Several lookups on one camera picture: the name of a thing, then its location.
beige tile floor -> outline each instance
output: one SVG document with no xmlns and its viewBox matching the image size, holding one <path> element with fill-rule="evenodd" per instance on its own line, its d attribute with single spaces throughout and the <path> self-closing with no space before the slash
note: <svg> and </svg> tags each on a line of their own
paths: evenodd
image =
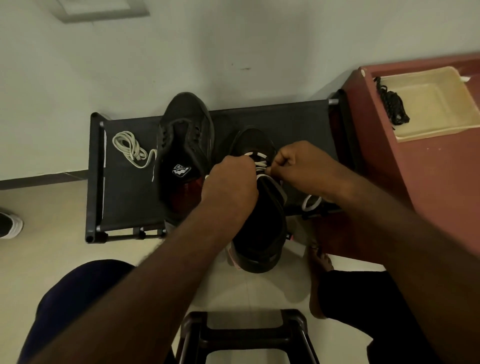
<svg viewBox="0 0 480 364">
<path fill-rule="evenodd" d="M 96 259 L 137 264 L 158 244 L 156 240 L 84 243 L 86 187 L 86 182 L 80 181 L 0 191 L 0 206 L 25 221 L 17 238 L 0 241 L 0 363 L 15 363 L 39 300 L 63 275 Z M 337 256 L 332 261 L 342 270 L 383 269 Z M 308 310 L 309 285 L 304 261 L 288 249 L 284 249 L 278 266 L 262 275 L 236 270 L 222 252 L 190 309 L 226 312 L 214 316 L 212 326 L 215 322 L 223 327 L 242 322 L 250 327 L 257 318 L 268 317 L 265 310 L 297 308 L 307 317 L 321 363 L 367 363 L 366 346 L 371 339 L 340 322 L 314 319 Z M 208 362 L 288 363 L 288 359 L 283 352 L 252 350 L 216 352 Z"/>
</svg>

black sneaker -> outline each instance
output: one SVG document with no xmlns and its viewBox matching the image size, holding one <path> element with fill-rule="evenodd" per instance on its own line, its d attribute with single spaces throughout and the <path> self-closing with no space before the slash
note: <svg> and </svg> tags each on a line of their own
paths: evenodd
<svg viewBox="0 0 480 364">
<path fill-rule="evenodd" d="M 212 118 L 194 94 L 182 92 L 169 103 L 157 134 L 154 183 L 166 222 L 178 225 L 201 200 L 214 143 Z"/>
<path fill-rule="evenodd" d="M 276 154 L 264 132 L 247 128 L 238 133 L 230 155 L 248 155 L 257 166 L 258 201 L 239 233 L 232 240 L 232 258 L 251 273 L 271 270 L 279 261 L 287 236 L 283 205 L 287 196 L 282 187 L 265 174 Z"/>
<path fill-rule="evenodd" d="M 14 214 L 0 212 L 0 239 L 11 239 L 20 234 L 24 227 L 21 218 Z"/>
</svg>

foot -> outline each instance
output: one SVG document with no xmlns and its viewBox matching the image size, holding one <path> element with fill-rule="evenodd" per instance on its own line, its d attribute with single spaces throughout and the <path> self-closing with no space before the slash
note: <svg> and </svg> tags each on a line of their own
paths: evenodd
<svg viewBox="0 0 480 364">
<path fill-rule="evenodd" d="M 333 265 L 328 255 L 321 253 L 319 256 L 318 253 L 318 249 L 308 248 L 308 267 L 310 269 L 310 279 L 312 280 L 310 289 L 310 312 L 313 317 L 326 318 L 318 302 L 318 286 L 322 275 L 333 270 Z"/>
</svg>

person's right hand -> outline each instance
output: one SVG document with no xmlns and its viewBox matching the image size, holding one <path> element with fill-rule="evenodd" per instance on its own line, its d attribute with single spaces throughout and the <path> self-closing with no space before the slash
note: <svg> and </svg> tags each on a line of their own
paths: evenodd
<svg viewBox="0 0 480 364">
<path fill-rule="evenodd" d="M 284 180 L 306 194 L 321 196 L 333 202 L 344 182 L 355 175 L 306 141 L 281 148 L 266 174 Z"/>
</svg>

black stool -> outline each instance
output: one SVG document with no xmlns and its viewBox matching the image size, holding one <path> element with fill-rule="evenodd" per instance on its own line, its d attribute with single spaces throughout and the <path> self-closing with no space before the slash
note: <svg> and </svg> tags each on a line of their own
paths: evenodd
<svg viewBox="0 0 480 364">
<path fill-rule="evenodd" d="M 177 362 L 204 364 L 207 355 L 218 350 L 280 349 L 291 364 L 318 364 L 305 316 L 293 309 L 280 312 L 282 326 L 250 329 L 211 329 L 208 312 L 190 312 L 181 325 Z"/>
</svg>

